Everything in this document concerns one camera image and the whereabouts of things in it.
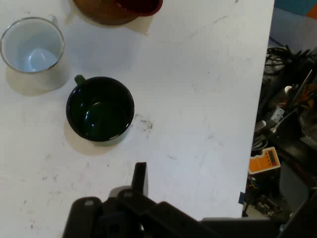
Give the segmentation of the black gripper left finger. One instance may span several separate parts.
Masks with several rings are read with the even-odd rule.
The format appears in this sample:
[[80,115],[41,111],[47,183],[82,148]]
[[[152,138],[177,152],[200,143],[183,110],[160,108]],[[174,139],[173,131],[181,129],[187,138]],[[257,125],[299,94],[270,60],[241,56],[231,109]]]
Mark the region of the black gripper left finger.
[[96,222],[101,214],[102,201],[97,197],[75,200],[70,208],[63,238],[95,238]]

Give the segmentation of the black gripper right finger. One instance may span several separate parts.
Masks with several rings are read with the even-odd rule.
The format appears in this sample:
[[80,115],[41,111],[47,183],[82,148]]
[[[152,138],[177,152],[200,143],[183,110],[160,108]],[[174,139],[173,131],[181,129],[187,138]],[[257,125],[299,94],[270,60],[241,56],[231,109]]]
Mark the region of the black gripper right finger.
[[131,187],[121,191],[118,202],[144,238],[205,238],[206,229],[197,220],[167,202],[156,203],[146,196],[147,163],[136,163]]

